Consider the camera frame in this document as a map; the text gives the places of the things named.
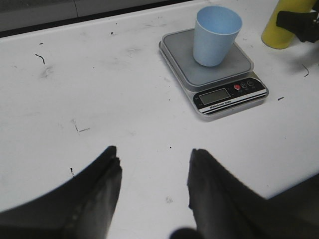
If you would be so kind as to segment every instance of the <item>plastic cup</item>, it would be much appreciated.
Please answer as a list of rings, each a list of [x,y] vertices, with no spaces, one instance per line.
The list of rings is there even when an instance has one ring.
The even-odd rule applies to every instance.
[[[219,65],[242,27],[240,16],[223,6],[207,6],[197,13],[193,56],[207,67]]]

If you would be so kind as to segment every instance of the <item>scale platform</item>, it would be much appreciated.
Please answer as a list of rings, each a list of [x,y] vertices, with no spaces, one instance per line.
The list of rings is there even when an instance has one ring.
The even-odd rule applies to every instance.
[[[262,104],[268,89],[236,43],[221,64],[205,67],[193,57],[193,38],[194,29],[170,33],[159,48],[202,118],[213,120]]]

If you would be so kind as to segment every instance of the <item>electronic scale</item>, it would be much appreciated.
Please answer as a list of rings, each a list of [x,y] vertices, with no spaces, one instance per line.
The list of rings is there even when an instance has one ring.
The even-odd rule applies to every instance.
[[[262,104],[268,89],[236,43],[221,64],[205,67],[193,57],[193,36],[194,29],[166,34],[159,48],[202,118],[213,120]]]

